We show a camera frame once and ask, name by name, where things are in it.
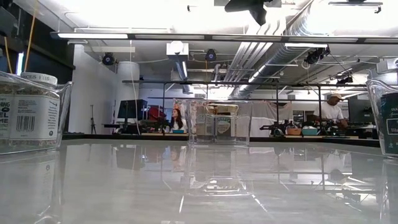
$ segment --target ceiling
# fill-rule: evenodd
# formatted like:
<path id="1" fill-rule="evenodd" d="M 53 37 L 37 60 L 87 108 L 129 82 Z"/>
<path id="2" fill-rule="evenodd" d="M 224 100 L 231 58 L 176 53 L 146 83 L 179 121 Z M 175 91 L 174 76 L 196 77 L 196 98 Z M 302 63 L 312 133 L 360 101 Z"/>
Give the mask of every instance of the ceiling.
<path id="1" fill-rule="evenodd" d="M 77 28 L 77 32 L 118 32 L 114 28 L 136 27 L 131 32 L 171 32 L 171 33 L 196 33 L 196 34 L 245 34 L 253 23 L 248 12 L 225 13 L 223 7 L 214 6 L 217 0 L 158 0 L 158 1 L 127 1 L 114 0 L 112 4 L 105 0 L 14 0 L 29 13 L 33 8 L 37 9 L 37 18 L 46 23 L 54 30 L 60 32 L 71 32 Z M 315 0 L 321 3 L 327 0 Z M 282 0 L 283 11 L 269 9 L 267 23 L 273 23 L 273 17 L 283 12 L 288 25 L 295 15 L 309 2 L 309 0 Z M 384 0 L 382 11 L 373 13 L 374 9 L 362 7 L 339 7 L 338 9 L 318 10 L 312 9 L 311 15 L 318 16 L 312 19 L 312 27 L 332 30 L 330 35 L 371 35 L 371 36 L 395 36 L 398 26 L 389 21 L 396 21 L 398 14 L 395 13 L 397 1 Z M 113 30 L 95 30 L 93 27 L 112 27 Z M 166 41 L 134 41 L 130 45 L 128 40 L 91 40 L 85 46 L 86 51 L 95 59 L 99 59 L 103 52 L 92 52 L 91 47 L 125 47 L 134 48 L 131 54 L 132 61 L 140 63 L 141 75 L 146 80 L 169 80 L 170 71 L 174 69 L 174 63 L 166 60 Z M 204 69 L 205 52 L 215 49 L 217 61 L 230 64 L 240 43 L 236 42 L 189 42 L 190 61 L 189 68 Z M 260 58 L 253 68 L 258 69 L 262 63 L 273 56 L 271 47 Z M 287 67 L 283 69 L 284 76 L 280 82 L 325 82 L 332 75 L 356 67 L 358 72 L 374 68 L 374 64 L 362 63 L 378 62 L 378 57 L 398 56 L 396 45 L 330 45 L 331 55 L 324 58 L 322 65 L 312 65 L 309 69 L 302 67 L 305 49 L 301 57 L 292 61 L 298 67 Z M 130 60 L 128 51 L 115 52 L 119 61 Z M 208 68 L 213 68 L 216 63 L 209 63 Z"/>

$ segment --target white column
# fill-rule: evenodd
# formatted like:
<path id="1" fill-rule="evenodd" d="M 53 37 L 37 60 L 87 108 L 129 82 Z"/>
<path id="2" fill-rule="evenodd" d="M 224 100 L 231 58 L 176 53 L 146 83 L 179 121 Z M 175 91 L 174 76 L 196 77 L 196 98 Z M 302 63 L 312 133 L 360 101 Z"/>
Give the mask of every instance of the white column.
<path id="1" fill-rule="evenodd" d="M 115 118 L 118 120 L 120 101 L 122 100 L 136 100 L 139 99 L 139 84 L 134 84 L 136 94 L 134 96 L 134 89 L 130 83 L 122 83 L 123 80 L 134 81 L 139 80 L 139 64 L 134 62 L 119 62 L 117 84 L 116 84 L 116 108 Z"/>

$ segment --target jar lid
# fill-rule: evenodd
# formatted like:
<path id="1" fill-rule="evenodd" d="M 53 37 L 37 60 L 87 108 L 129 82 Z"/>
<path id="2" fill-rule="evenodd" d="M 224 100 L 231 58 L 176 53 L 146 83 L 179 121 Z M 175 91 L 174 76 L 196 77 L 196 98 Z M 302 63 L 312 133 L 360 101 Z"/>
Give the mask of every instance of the jar lid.
<path id="1" fill-rule="evenodd" d="M 46 75 L 42 73 L 35 72 L 22 72 L 21 78 L 25 78 L 26 80 L 30 80 L 32 82 L 50 84 L 56 86 L 58 84 L 58 78 L 55 78 L 51 75 Z"/>

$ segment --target barcode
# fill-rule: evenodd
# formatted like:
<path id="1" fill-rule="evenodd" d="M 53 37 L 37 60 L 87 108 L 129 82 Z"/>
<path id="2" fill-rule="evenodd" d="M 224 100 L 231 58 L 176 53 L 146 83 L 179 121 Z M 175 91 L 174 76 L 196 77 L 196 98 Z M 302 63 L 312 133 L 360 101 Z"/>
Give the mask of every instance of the barcode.
<path id="1" fill-rule="evenodd" d="M 18 116 L 17 132 L 32 132 L 35 130 L 35 116 Z"/>

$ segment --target red object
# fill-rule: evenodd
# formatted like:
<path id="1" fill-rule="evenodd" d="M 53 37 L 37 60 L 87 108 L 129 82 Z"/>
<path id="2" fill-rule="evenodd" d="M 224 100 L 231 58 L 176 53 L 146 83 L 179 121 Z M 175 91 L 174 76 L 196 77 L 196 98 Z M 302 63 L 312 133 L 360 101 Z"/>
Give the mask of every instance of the red object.
<path id="1" fill-rule="evenodd" d="M 166 117 L 166 114 L 163 113 L 162 111 L 159 111 L 157 107 L 151 107 L 148 110 L 148 119 L 150 121 L 157 121 L 159 117 Z"/>

